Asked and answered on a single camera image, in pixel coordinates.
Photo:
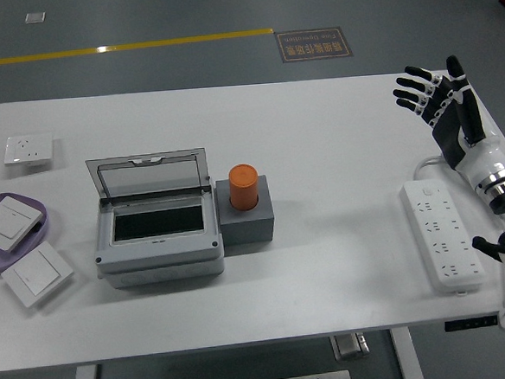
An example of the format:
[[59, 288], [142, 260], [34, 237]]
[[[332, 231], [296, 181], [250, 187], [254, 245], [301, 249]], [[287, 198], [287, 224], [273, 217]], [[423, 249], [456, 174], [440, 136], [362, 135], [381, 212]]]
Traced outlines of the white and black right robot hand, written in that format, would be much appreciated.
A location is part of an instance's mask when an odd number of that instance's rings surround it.
[[455, 55], [446, 59], [445, 74], [422, 67], [405, 67], [407, 78], [397, 78], [396, 104], [409, 109], [431, 127], [444, 161], [472, 189], [505, 177], [501, 138], [489, 129], [479, 100]]

